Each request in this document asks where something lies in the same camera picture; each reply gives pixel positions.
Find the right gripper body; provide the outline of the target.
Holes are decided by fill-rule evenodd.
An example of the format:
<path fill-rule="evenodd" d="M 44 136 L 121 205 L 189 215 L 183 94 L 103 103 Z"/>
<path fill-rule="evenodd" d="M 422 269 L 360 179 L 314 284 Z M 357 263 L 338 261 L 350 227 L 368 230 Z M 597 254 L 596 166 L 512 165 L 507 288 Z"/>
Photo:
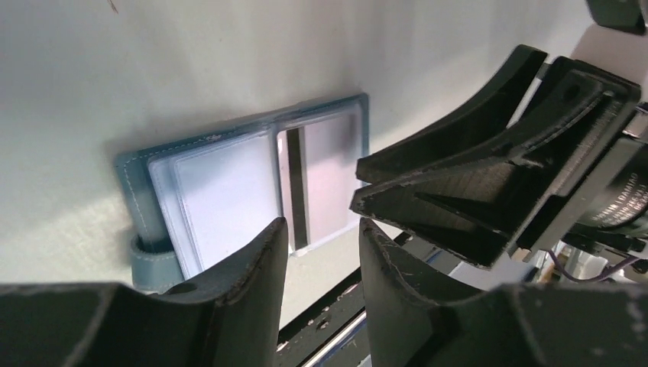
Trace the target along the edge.
<path fill-rule="evenodd" d="M 559 57 L 523 114 L 552 127 L 525 157 L 546 165 L 542 204 L 517 237 L 531 252 L 564 241 L 590 254 L 647 257 L 647 113 L 641 88 Z"/>

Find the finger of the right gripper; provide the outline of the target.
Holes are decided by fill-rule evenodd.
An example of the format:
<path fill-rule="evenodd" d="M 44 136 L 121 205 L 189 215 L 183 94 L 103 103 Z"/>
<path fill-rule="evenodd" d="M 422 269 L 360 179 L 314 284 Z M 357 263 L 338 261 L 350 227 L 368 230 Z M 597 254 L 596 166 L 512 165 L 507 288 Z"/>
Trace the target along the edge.
<path fill-rule="evenodd" d="M 525 153 L 547 141 L 552 127 L 524 117 L 456 155 L 377 183 L 365 183 L 352 210 L 490 268 L 541 207 L 546 165 Z"/>
<path fill-rule="evenodd" d="M 413 135 L 358 160 L 356 177 L 377 183 L 468 150 L 502 132 L 548 54 L 520 44 L 467 102 Z"/>

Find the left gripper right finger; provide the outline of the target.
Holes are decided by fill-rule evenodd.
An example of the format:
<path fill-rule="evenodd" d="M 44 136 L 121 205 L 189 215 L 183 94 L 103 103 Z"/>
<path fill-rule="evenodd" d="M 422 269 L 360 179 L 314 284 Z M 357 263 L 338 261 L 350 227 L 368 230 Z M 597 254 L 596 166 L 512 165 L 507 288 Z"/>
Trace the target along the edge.
<path fill-rule="evenodd" d="M 372 220 L 359 250 L 375 366 L 645 366 L 640 284 L 517 283 L 482 291 L 413 256 Z"/>

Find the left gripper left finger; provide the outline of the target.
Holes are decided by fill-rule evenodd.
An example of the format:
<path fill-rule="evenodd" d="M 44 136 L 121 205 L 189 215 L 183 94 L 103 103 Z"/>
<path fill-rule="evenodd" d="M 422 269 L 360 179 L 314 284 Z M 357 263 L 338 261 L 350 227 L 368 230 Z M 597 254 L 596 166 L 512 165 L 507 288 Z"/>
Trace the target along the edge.
<path fill-rule="evenodd" d="M 4 284 L 3 366 L 271 366 L 288 231 L 250 243 L 163 294 L 119 283 Z"/>

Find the blue leather card holder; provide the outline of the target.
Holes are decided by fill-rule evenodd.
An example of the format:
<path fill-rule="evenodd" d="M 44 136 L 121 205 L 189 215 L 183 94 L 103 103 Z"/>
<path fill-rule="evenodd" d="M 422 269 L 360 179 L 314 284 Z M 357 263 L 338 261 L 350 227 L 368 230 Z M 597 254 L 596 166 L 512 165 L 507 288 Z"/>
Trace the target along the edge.
<path fill-rule="evenodd" d="M 294 106 L 241 125 L 115 157 L 115 172 L 136 231 L 131 276 L 136 289 L 162 293 L 247 245 L 278 217 L 277 133 L 298 119 L 360 108 L 365 93 Z M 296 257 L 289 246 L 289 255 Z"/>

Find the white credit card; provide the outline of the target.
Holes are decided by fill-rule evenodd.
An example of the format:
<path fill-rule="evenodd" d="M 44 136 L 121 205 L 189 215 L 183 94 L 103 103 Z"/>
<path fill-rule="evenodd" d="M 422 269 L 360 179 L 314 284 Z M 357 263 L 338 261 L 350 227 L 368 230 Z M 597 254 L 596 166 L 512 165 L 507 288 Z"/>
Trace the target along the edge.
<path fill-rule="evenodd" d="M 356 226 L 349 209 L 361 187 L 356 162 L 367 152 L 360 108 L 298 119 L 277 133 L 280 192 L 295 256 L 305 255 Z"/>

